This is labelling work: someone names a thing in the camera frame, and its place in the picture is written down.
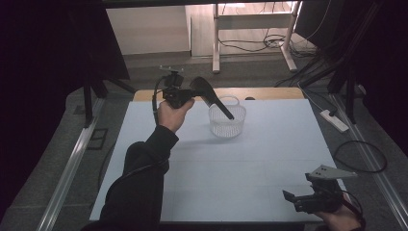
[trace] cable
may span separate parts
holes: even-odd
[[[297,82],[297,85],[303,91],[303,93],[306,95],[306,97],[309,98],[309,100],[323,112],[324,109],[322,107],[320,107],[315,101],[312,100],[312,97],[309,94],[307,94],[306,91],[303,88],[300,87],[299,82]],[[313,94],[319,96],[320,98],[324,99],[328,104],[330,104],[334,108],[333,110],[330,110],[330,115],[331,116],[333,116],[338,111],[337,107],[332,102],[330,102],[327,98],[325,98],[324,96],[322,96],[322,95],[320,95],[320,94],[318,94],[318,93],[316,93],[314,91],[311,91],[311,90],[307,90],[307,91],[309,91],[310,93],[313,93]]]
[[[351,197],[353,198],[354,202],[357,203],[358,205],[358,209],[360,210],[360,214],[363,214],[363,206],[361,206],[360,201],[358,201],[357,197],[355,195],[353,195],[351,192],[349,191],[344,191],[342,190],[343,193],[347,193],[348,195],[351,195]]]
[[[353,18],[353,21],[347,23],[346,29],[341,35],[336,36],[335,40],[331,44],[320,48],[322,51],[324,51],[327,57],[337,58],[344,53],[344,47],[350,44],[349,36],[352,35],[360,26],[366,12],[367,11],[359,11],[358,15]]]
[[[324,13],[323,18],[321,19],[320,25],[317,27],[317,29],[315,30],[315,32],[314,32],[312,35],[310,35],[309,37],[305,38],[304,40],[307,40],[307,39],[311,38],[311,37],[320,29],[321,25],[323,24],[324,19],[325,19],[326,16],[327,16],[327,12],[329,11],[329,7],[330,7],[330,4],[331,4],[331,1],[332,1],[332,0],[329,0],[329,4],[327,4],[326,12]]]
[[[297,82],[297,85],[298,85],[299,88],[302,90],[302,92],[306,95],[306,97],[308,97],[309,100],[310,100],[316,107],[318,107],[318,108],[323,112],[324,109],[323,109],[321,106],[319,106],[319,105],[303,90],[303,88],[300,87],[299,82]]]
[[[346,199],[342,199],[342,204],[349,209],[352,213],[354,213],[357,217],[357,220],[360,222],[361,228],[360,230],[365,230],[366,229],[366,219],[363,216],[363,207],[361,206],[360,202],[358,201],[357,197],[355,197],[353,194],[347,191],[342,191],[343,193],[347,193],[351,195],[354,200],[357,202],[359,209],[357,209],[353,204],[348,202]]]
[[[153,108],[153,116],[154,116],[154,120],[156,122],[156,125],[159,125],[159,116],[157,115],[157,89],[160,85],[160,82],[162,82],[162,80],[164,80],[165,77],[160,78],[157,82],[156,85],[154,87],[154,91],[153,91],[153,96],[152,96],[152,108]]]
[[[365,144],[365,145],[368,145],[368,146],[374,148],[374,149],[380,154],[380,156],[383,158],[384,165],[383,165],[380,169],[378,169],[378,170],[364,170],[364,169],[360,169],[360,168],[358,168],[358,167],[353,167],[353,166],[347,164],[346,162],[340,160],[340,159],[337,157],[338,154],[339,154],[340,149],[341,149],[343,146],[345,146],[345,145],[347,145],[347,144],[350,144],[350,143],[353,143],[353,142],[363,143],[363,144]],[[383,153],[377,146],[375,146],[375,145],[372,144],[372,143],[366,142],[366,141],[346,141],[346,142],[340,144],[340,145],[337,147],[337,149],[334,151],[333,159],[335,159],[335,160],[338,161],[339,163],[343,164],[344,166],[349,167],[349,168],[352,169],[352,170],[361,171],[361,172],[365,172],[365,173],[379,173],[379,172],[381,172],[381,171],[384,171],[384,170],[387,168],[387,165],[388,165],[387,157],[384,155],[384,153]]]
[[[225,7],[227,6],[227,4],[225,3],[224,4],[224,8],[222,9],[222,13],[221,13],[221,15],[224,15],[224,11],[225,11]]]
[[[311,48],[310,50],[313,50],[314,52],[309,52],[309,51],[298,51],[298,50],[296,50],[296,48],[294,47],[294,45],[293,45],[293,41],[292,40],[290,40],[290,42],[289,42],[289,48],[290,48],[290,51],[291,51],[291,54],[293,55],[293,56],[295,56],[295,57],[298,57],[298,58],[306,58],[306,57],[315,57],[317,54],[317,48],[316,47],[314,47],[314,48]]]
[[[278,36],[278,37],[281,37],[281,38],[280,38],[280,39],[270,39],[270,40],[265,40],[265,39],[264,39],[264,41],[250,41],[250,40],[220,40],[220,39],[218,39],[218,41],[219,41],[219,43],[221,43],[222,45],[227,46],[227,47],[234,47],[234,48],[237,48],[237,49],[240,49],[240,50],[243,50],[243,51],[247,51],[247,52],[257,52],[257,51],[262,51],[262,50],[265,50],[265,49],[268,49],[268,48],[277,48],[277,47],[280,47],[280,45],[276,45],[276,46],[270,46],[270,45],[271,45],[272,43],[276,42],[276,41],[283,40],[284,36],[281,36],[281,35],[269,35],[269,36],[268,36],[268,34],[267,34],[267,35],[266,35],[266,38],[268,38],[268,37],[272,37],[272,36]],[[224,42],[248,42],[248,43],[263,43],[265,47],[260,48],[260,49],[256,49],[256,50],[248,50],[248,49],[245,49],[245,48],[242,48],[242,47],[236,46],[236,45],[228,45],[228,44],[225,44]]]
[[[258,12],[258,13],[262,13],[262,12],[264,12],[264,11],[265,11],[266,6],[267,6],[267,2],[265,2],[265,3],[264,3],[264,8],[263,8],[263,9],[262,9],[260,12]]]
[[[311,70],[311,71],[309,71],[309,72],[307,72],[307,73],[304,73],[304,74],[300,75],[300,76],[298,77],[297,82],[300,82],[300,81],[301,81],[303,78],[305,78],[306,76],[311,75],[313,72],[315,72],[316,70],[318,70],[319,68],[321,68],[324,64],[325,64],[325,61],[323,60],[323,62],[321,62],[321,64],[320,64],[318,67],[316,67],[315,69],[313,69],[313,70]],[[292,86],[293,86],[293,82],[294,82],[294,79],[291,80],[291,83],[289,84],[289,87],[292,87]]]
[[[318,61],[320,60],[320,55],[316,55],[311,61],[309,61],[305,66],[303,66],[299,71],[296,72],[296,74],[294,74],[292,77],[288,78],[288,79],[284,79],[284,80],[280,80],[278,82],[276,82],[275,84],[275,88],[278,88],[280,85],[282,85],[285,82],[294,80],[295,78],[297,78],[298,76],[301,76],[301,74],[303,74],[306,70],[308,70],[310,67],[312,67],[314,64],[316,64]]]

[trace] black curtain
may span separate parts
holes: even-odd
[[[0,218],[51,140],[84,78],[129,78],[102,8],[0,2]]]
[[[384,1],[357,49],[357,81],[367,90],[364,103],[408,155],[408,18],[406,1]]]

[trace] metal stand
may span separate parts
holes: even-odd
[[[297,20],[297,14],[300,7],[300,1],[296,2],[291,13],[272,13],[272,14],[245,14],[245,15],[219,15],[218,4],[214,4],[214,52],[213,52],[213,73],[220,72],[219,68],[219,30],[235,29],[265,29],[265,28],[287,28],[287,34],[284,42],[280,42],[282,54],[286,60],[289,71],[296,72],[297,67],[294,64],[290,52],[289,44],[293,33],[293,27]]]
[[[96,94],[97,98],[106,98],[106,96],[108,95],[108,90],[105,86],[105,84],[103,83],[103,79],[106,79],[114,84],[116,84],[117,86],[128,90],[131,93],[136,93],[136,90],[133,89],[132,87],[126,85],[125,83],[121,82],[118,79],[114,79],[111,76],[106,76],[104,73],[101,73],[98,68],[95,66],[95,62],[93,60],[92,54],[89,51],[89,48],[87,47],[87,43],[86,40],[87,38],[84,38],[81,34],[81,30],[80,28],[80,23],[83,23],[84,19],[82,19],[83,21],[78,21],[81,20],[81,17],[79,17],[79,19],[77,18],[77,16],[75,15],[75,11],[81,11],[81,9],[77,9],[77,8],[69,8],[67,7],[66,9],[66,13],[69,17],[70,23],[73,27],[74,33],[76,35],[76,37],[78,38],[78,43],[80,46],[80,49],[82,49],[85,53],[86,53],[86,57],[85,57],[85,62],[87,63],[87,72],[84,76],[84,101],[85,101],[85,112],[86,112],[86,121],[85,121],[85,128],[89,128],[89,126],[92,124],[93,121],[93,112],[92,112],[92,98],[91,98],[91,90],[94,91],[94,93]]]
[[[347,81],[345,113],[347,114],[348,118],[352,123],[355,123],[353,109],[354,109],[354,86],[356,77],[351,59],[352,56],[354,55],[355,50],[360,44],[364,34],[366,33],[366,30],[371,25],[376,14],[381,8],[382,3],[383,3],[382,0],[374,0],[371,3],[368,12],[366,13],[362,23],[359,25],[357,29],[356,34],[351,40],[350,45],[347,47],[344,55],[338,61],[336,61],[332,66],[316,74],[312,78],[299,83],[299,86],[304,89],[309,85],[315,83],[322,77],[335,71],[332,80],[327,86],[327,89],[329,90],[329,93],[338,93],[342,86],[344,85],[345,81]]]

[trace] white table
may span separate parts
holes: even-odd
[[[171,152],[162,221],[319,220],[296,212],[282,194],[313,193],[304,173],[335,166],[308,100],[242,105],[247,110],[242,133],[224,140],[210,131],[207,105],[195,102]],[[131,102],[90,219],[99,218],[106,191],[123,170],[127,147],[145,141],[154,127],[151,102]]]

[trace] metal frame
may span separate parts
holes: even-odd
[[[58,214],[63,207],[64,200],[68,194],[69,188],[71,187],[72,180],[74,179],[75,173],[78,166],[81,163],[84,152],[87,149],[90,137],[95,128],[96,122],[98,120],[99,112],[105,102],[105,99],[97,98],[93,106],[93,119],[89,125],[82,130],[77,143],[69,157],[68,163],[65,166],[64,172],[58,182],[56,189],[45,209],[42,219],[37,227],[38,231],[52,230],[57,220]]]
[[[247,15],[219,15],[218,4],[214,4],[214,52],[213,52],[213,73],[220,72],[219,67],[219,30],[235,29],[264,29],[264,28],[287,28],[287,34],[283,42],[279,42],[280,49],[285,58],[290,72],[296,72],[291,52],[290,42],[294,24],[300,7],[300,1],[294,5],[291,13],[272,14],[247,14]]]

